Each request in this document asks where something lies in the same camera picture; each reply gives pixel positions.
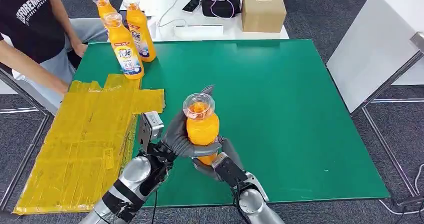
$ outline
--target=yellow tape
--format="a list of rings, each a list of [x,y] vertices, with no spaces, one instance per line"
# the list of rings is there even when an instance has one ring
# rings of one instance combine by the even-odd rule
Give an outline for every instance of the yellow tape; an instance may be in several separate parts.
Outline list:
[[[164,90],[110,74],[73,81],[36,158],[16,214],[90,211],[131,158],[137,117],[162,113]]]

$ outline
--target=robotic hand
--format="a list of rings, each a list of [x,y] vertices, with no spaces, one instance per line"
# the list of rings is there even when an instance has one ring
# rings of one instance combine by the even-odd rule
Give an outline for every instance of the robotic hand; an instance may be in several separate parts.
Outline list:
[[[212,94],[213,86],[202,90]],[[266,204],[268,196],[258,180],[245,172],[239,155],[231,142],[219,136],[207,146],[194,145],[188,139],[186,116],[181,110],[170,122],[163,138],[157,143],[164,128],[156,111],[141,115],[139,141],[142,150],[123,169],[113,186],[96,203],[94,209],[79,224],[127,224],[144,205],[151,193],[166,181],[168,171],[177,156],[191,157],[200,172],[229,184],[239,213],[243,211],[252,224],[284,224]],[[211,155],[222,147],[212,166],[201,163],[198,156]]]

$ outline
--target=gray carpet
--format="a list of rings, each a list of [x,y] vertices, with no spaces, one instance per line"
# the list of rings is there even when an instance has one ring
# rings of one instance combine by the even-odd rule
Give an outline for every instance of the gray carpet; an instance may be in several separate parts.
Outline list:
[[[285,0],[285,27],[290,38],[312,39],[326,62],[366,0]],[[91,0],[63,0],[71,18],[97,15]],[[121,0],[112,0],[119,8]],[[385,98],[424,97],[423,87],[392,87],[382,94]],[[16,96],[0,96],[0,109],[22,105]],[[424,162],[424,104],[370,104],[369,111],[381,128],[386,140],[413,181],[417,167]],[[0,116],[0,193],[11,178],[17,161],[23,155],[41,116],[39,113]],[[352,115],[368,151],[395,201],[409,193],[361,112]],[[39,146],[18,183],[7,210],[12,210],[34,163]],[[424,191],[424,180],[419,184]],[[272,204],[271,207],[286,221],[294,223],[395,223],[399,216],[390,214],[377,200],[310,202]],[[413,206],[408,211],[416,210]],[[234,207],[159,208],[155,223],[242,223]],[[150,223],[152,209],[143,209],[133,223]],[[0,223],[76,223],[85,213],[58,213],[22,216],[18,220],[0,219]],[[399,223],[421,223],[417,214],[405,215]]]

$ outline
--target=black t-shirt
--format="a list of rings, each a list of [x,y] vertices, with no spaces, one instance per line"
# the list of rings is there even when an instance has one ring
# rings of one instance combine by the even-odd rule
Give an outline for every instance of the black t-shirt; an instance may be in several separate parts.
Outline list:
[[[0,33],[37,63],[56,56],[65,46],[65,32],[51,7],[50,0],[0,0]]]

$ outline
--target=orange juice bottle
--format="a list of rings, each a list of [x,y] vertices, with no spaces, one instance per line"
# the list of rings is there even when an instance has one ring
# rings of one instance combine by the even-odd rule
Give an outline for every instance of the orange juice bottle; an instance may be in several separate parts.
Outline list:
[[[126,7],[126,20],[129,31],[134,39],[138,53],[144,62],[151,62],[156,58],[156,50],[147,27],[147,18],[139,8],[140,0],[123,0]]]
[[[111,13],[104,16],[103,22],[109,29],[110,43],[123,74],[131,80],[141,78],[145,74],[143,63],[131,33],[122,24],[122,16],[118,13]]]
[[[214,113],[215,101],[205,93],[189,95],[182,104],[187,116],[187,133],[190,141],[195,145],[208,145],[217,141],[220,131],[218,116]],[[197,157],[203,164],[211,165],[217,153]]]
[[[104,18],[107,14],[117,12],[117,10],[112,7],[109,0],[93,0],[93,2],[97,5],[100,18]]]

